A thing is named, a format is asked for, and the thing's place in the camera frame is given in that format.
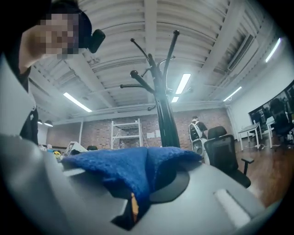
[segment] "chair armrest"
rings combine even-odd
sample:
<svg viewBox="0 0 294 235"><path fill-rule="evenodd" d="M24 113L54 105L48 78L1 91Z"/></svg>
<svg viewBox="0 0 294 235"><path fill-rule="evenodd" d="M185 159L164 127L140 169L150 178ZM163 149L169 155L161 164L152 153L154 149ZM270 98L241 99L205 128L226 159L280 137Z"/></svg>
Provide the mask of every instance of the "chair armrest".
<svg viewBox="0 0 294 235"><path fill-rule="evenodd" d="M245 163L249 163L249 164L254 162L254 159L252 159L250 157L242 157L241 160L244 161Z"/></svg>

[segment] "brick wall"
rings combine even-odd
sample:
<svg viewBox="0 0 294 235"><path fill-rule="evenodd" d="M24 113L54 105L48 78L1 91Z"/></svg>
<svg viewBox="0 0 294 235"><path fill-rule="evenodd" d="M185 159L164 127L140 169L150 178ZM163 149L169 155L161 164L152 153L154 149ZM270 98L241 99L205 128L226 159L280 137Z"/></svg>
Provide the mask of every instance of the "brick wall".
<svg viewBox="0 0 294 235"><path fill-rule="evenodd" d="M180 138L181 148L191 149L189 140L188 125L191 123L192 116L197 115L199 120L204 122L208 129L222 125L225 127L229 134L232 134L232 127L226 110L223 109L209 109L209 110L197 110L187 112L176 112L175 123ZM142 124L142 133L144 146L161 146L160 138L147 139L147 133L155 132L159 130L157 115L148 115L141 117L125 117L114 119L115 123L131 123L140 118ZM111 121L92 121L85 122L83 125L81 144L87 148L89 145L96 145L98 149L110 149L111 148ZM133 129L125 130L128 134L134 134ZM115 147L135 147L139 145L139 141L136 139L120 140L115 143Z"/></svg>
<svg viewBox="0 0 294 235"><path fill-rule="evenodd" d="M52 146L67 147L70 141L79 141L81 123L57 125L48 128L46 143Z"/></svg>

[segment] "white wall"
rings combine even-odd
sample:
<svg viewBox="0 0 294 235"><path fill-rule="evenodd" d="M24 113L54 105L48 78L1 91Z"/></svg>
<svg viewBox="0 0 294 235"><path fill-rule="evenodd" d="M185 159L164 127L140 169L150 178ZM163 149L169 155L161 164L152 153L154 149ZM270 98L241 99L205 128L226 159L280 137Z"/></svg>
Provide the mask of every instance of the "white wall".
<svg viewBox="0 0 294 235"><path fill-rule="evenodd" d="M237 131L252 124L249 112L267 103L294 80L294 59L288 47L269 66L269 71L253 87L230 104Z"/></svg>
<svg viewBox="0 0 294 235"><path fill-rule="evenodd" d="M45 145L47 140L48 126L38 124L38 143Z"/></svg>

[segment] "black coat stand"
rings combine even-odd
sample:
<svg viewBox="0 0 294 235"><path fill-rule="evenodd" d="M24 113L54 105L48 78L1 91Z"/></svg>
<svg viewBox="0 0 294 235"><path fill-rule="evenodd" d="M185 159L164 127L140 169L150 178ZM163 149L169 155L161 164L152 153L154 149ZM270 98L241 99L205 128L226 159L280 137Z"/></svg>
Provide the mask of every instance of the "black coat stand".
<svg viewBox="0 0 294 235"><path fill-rule="evenodd" d="M149 62L150 68L146 69L146 71L140 76L136 70L130 72L132 78L136 79L140 84L132 84L132 85L120 85L121 88L130 88L130 87L140 87L145 88L148 92L153 94L155 99L155 105L153 107L148 108L148 111L156 108L159 130L161 135L161 143L162 147L174 146L180 147L180 141L178 132L175 125L175 119L173 116L173 111L170 105L169 96L174 95L174 91L167 87L167 71L169 67L169 63L171 59L175 59L172 56L173 50L175 48L176 40L179 36L180 32L178 30L174 31L174 37L172 39L170 50L167 56L167 59L160 61L157 65L151 54L146 54L146 52L135 42L134 39L131 39L140 51L144 54L147 61ZM160 70L160 65L165 62L164 72L162 73ZM150 71L153 77L154 89L152 89L143 79L146 72Z"/></svg>

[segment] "metal shelving unit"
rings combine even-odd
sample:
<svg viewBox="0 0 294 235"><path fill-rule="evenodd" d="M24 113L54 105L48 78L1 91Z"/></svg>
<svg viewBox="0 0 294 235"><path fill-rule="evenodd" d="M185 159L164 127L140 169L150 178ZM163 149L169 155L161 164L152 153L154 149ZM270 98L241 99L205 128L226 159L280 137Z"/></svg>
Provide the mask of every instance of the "metal shelving unit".
<svg viewBox="0 0 294 235"><path fill-rule="evenodd" d="M118 128L117 134L114 136L114 130L115 128ZM126 129L138 129L138 133L136 135L121 135L122 130ZM142 127L141 127L141 122L140 119L136 120L134 123L119 123L115 124L114 121L111 122L111 149L113 149L113 143L115 140L120 139L139 139L140 147L143 146L142 142Z"/></svg>

